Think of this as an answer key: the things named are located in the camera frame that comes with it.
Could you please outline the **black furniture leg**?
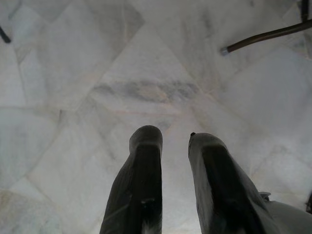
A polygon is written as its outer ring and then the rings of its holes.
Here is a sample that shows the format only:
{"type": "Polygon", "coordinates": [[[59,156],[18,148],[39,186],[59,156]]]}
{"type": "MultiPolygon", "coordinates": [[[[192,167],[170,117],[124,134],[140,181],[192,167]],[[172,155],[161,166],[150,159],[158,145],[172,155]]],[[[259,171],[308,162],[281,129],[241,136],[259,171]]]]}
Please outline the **black furniture leg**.
{"type": "Polygon", "coordinates": [[[11,42],[11,39],[8,37],[8,35],[6,34],[6,32],[2,29],[2,27],[0,26],[0,37],[2,38],[2,40],[9,44],[11,42]]]}

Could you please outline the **dark brown chair leg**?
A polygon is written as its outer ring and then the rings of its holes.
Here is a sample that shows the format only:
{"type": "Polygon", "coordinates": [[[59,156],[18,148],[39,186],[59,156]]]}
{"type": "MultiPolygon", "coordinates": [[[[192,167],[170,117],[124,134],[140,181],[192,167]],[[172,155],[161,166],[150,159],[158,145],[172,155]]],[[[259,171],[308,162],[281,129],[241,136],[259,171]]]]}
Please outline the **dark brown chair leg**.
{"type": "Polygon", "coordinates": [[[269,40],[269,39],[291,35],[294,33],[302,32],[307,29],[310,29],[312,28],[312,19],[309,19],[309,10],[310,10],[310,0],[301,0],[301,4],[300,4],[301,22],[300,23],[246,38],[232,45],[221,48],[220,53],[221,55],[225,56],[233,51],[239,50],[251,44],[255,44],[255,43],[269,40]]]}

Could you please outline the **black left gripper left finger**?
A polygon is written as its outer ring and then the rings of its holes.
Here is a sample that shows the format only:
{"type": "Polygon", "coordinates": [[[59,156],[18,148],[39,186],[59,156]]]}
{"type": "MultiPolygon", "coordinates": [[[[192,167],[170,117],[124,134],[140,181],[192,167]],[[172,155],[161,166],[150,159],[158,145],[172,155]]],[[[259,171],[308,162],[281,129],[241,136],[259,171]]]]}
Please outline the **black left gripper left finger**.
{"type": "Polygon", "coordinates": [[[161,234],[162,143],[152,125],[130,137],[130,154],[112,184],[99,234],[161,234]]]}

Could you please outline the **grey robot leg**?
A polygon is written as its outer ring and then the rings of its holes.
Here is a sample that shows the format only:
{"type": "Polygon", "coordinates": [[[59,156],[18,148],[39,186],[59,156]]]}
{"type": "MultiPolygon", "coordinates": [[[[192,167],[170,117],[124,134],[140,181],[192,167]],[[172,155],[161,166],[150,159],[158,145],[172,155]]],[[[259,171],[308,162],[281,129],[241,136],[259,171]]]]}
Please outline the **grey robot leg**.
{"type": "Polygon", "coordinates": [[[312,214],[290,205],[269,200],[270,193],[261,192],[268,217],[262,221],[266,234],[312,234],[312,214]]]}

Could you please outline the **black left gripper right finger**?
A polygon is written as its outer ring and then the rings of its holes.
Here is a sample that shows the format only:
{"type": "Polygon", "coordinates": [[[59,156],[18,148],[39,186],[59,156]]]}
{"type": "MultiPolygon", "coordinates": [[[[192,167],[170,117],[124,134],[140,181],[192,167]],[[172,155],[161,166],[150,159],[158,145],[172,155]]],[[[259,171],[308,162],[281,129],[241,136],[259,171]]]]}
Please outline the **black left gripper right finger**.
{"type": "Polygon", "coordinates": [[[191,133],[188,159],[202,234],[277,234],[264,199],[222,140],[191,133]]]}

